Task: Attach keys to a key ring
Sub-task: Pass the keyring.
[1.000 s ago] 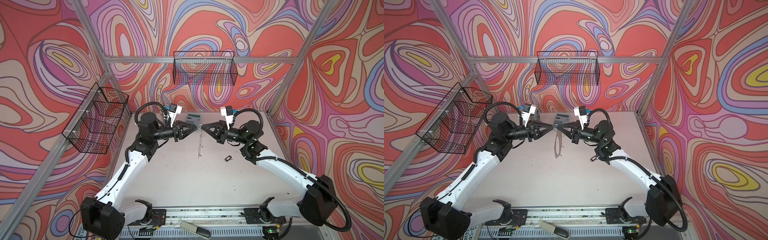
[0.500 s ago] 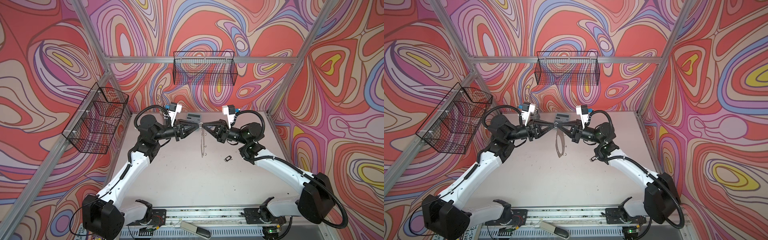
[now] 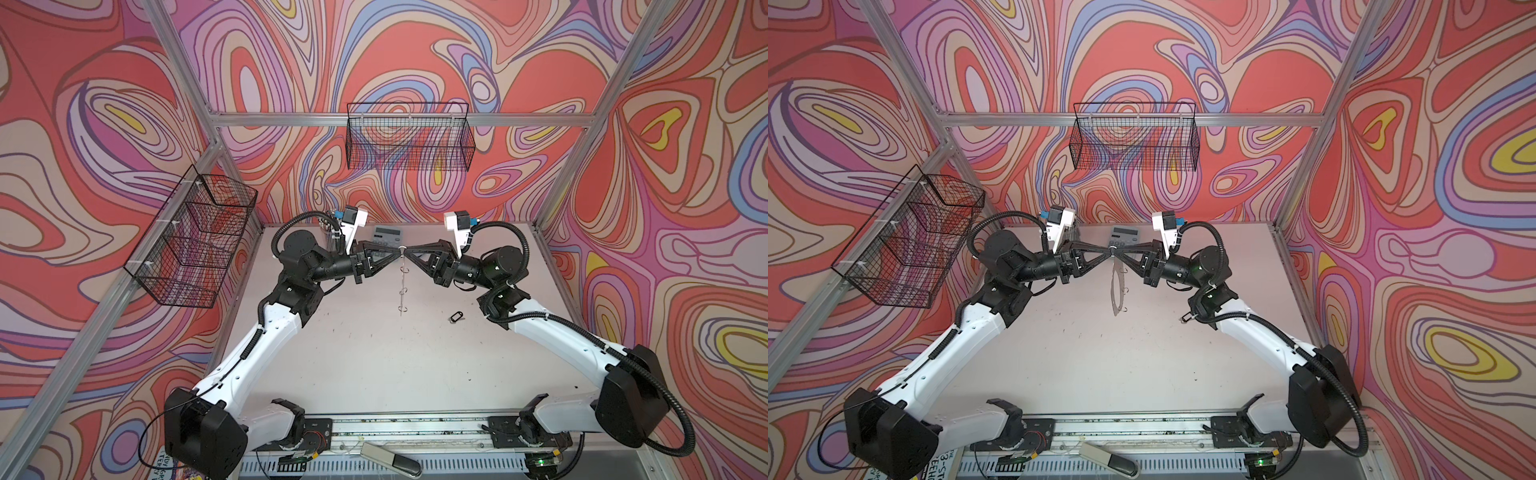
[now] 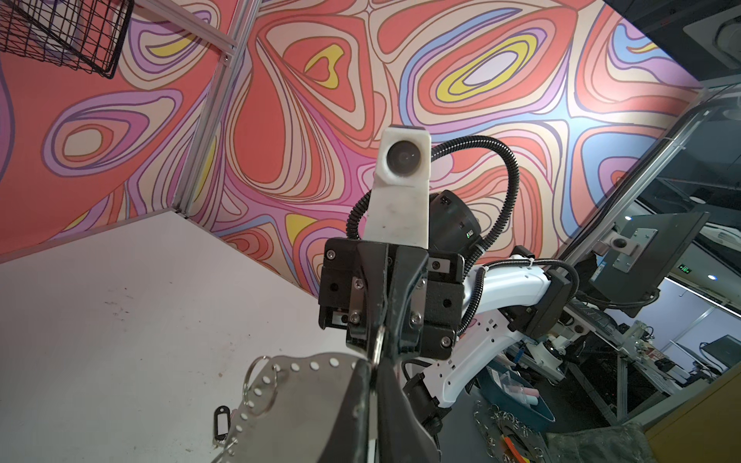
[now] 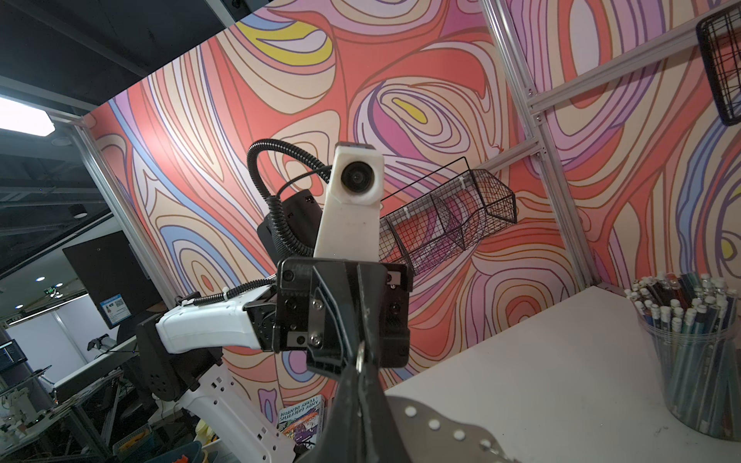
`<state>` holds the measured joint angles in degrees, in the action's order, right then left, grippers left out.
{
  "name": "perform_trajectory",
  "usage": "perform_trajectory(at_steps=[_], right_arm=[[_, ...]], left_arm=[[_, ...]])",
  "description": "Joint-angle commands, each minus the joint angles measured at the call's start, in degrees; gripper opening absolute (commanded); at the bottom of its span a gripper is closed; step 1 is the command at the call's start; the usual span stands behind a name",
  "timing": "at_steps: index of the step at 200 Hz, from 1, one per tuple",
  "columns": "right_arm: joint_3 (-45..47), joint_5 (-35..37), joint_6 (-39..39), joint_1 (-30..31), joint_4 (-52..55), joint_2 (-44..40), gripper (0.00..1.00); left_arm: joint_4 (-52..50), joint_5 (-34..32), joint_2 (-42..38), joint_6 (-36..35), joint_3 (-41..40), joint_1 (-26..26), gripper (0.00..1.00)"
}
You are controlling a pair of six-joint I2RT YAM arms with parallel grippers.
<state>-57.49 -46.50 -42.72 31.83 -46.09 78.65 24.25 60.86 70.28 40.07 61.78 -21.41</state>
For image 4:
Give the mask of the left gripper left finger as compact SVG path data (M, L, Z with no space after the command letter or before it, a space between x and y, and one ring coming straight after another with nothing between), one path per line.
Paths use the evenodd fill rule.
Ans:
M356 362L343 401L323 450L329 463L363 463L368 460L372 368Z

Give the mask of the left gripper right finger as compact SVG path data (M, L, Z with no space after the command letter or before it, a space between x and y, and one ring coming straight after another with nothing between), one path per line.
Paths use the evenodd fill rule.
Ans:
M430 434L417 421L399 385L393 364L376 369L378 462L438 462Z

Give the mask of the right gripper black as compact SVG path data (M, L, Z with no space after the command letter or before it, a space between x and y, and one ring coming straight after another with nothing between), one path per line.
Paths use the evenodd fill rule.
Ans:
M344 331L347 346L367 356L379 351L391 362L412 357L445 360L457 341L463 313L463 267L458 254L329 239L320 275L318 324Z

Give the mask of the black key tag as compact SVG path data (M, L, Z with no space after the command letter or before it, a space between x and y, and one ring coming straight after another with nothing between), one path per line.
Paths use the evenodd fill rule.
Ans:
M226 442L231 429L231 408L227 405L217 406L213 413L212 437L216 445Z

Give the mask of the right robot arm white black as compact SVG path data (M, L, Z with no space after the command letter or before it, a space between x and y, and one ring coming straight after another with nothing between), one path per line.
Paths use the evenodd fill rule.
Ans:
M505 204L488 233L455 194L430 192L430 166L467 149L486 149L507 170ZM511 220L519 191L513 151L482 135L434 145L419 127L382 135L374 184L328 240L320 275L321 328L393 372L421 361L401 384L416 420L437 426L460 393L498 355L544 336L575 295L579 278L559 260L518 247L506 260L480 257Z

